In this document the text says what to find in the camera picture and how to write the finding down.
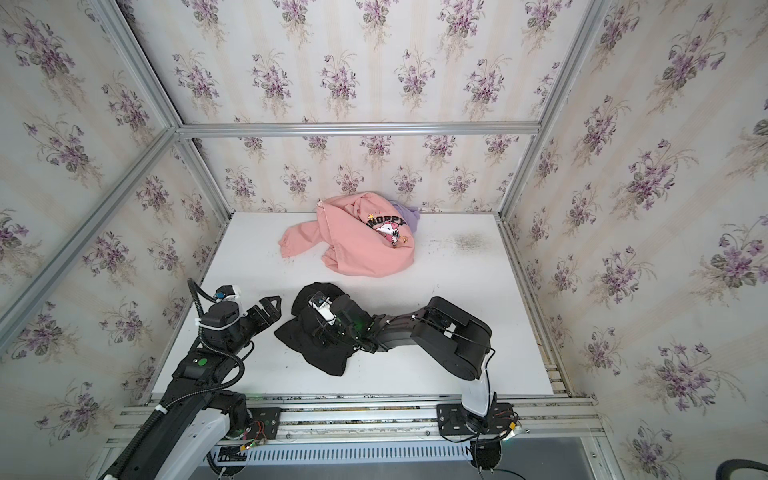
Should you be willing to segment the black cloth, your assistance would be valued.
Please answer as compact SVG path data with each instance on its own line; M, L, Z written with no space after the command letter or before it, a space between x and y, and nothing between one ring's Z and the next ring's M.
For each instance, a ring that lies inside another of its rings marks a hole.
M289 349L300 353L313 367L327 375L340 377L345 372L347 359L355 350L324 333L320 322L327 322L310 306L310 299L316 293L335 300L344 291L332 283L315 282L304 286L291 306L292 318L277 328L274 335Z

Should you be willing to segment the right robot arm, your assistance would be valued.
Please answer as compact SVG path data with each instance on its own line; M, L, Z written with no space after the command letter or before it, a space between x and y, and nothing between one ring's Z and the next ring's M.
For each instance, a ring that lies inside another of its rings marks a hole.
M461 408L467 425L477 431L488 424L495 402L488 366L495 349L491 328L474 315L439 296L415 312L397 316L373 316L347 294L332 299L318 292L307 306L318 320L314 336L324 347L343 345L370 354L420 347L464 382Z

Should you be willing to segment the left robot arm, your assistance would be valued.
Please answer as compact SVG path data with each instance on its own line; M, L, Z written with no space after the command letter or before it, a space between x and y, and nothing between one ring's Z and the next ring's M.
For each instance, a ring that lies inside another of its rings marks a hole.
M259 420L234 386L246 373L254 337L282 317L279 296L244 308L238 289L222 285L205 292L188 279L196 316L195 340L175 368L159 403L104 479L187 479L223 439L248 449L266 440L271 420Z

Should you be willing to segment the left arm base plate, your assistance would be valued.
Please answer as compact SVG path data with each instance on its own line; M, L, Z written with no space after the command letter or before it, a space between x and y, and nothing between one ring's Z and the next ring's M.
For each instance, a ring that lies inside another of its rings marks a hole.
M277 438L282 410L279 407L247 408L228 412L229 421L221 442L252 447Z

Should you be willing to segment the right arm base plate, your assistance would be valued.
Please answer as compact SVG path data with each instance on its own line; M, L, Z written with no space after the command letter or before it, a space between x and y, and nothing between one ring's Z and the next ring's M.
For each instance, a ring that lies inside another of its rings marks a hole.
M494 401L487 414L470 413L461 403L443 403L436 406L436 419L441 436L465 438L506 438L520 427L519 415L514 405Z

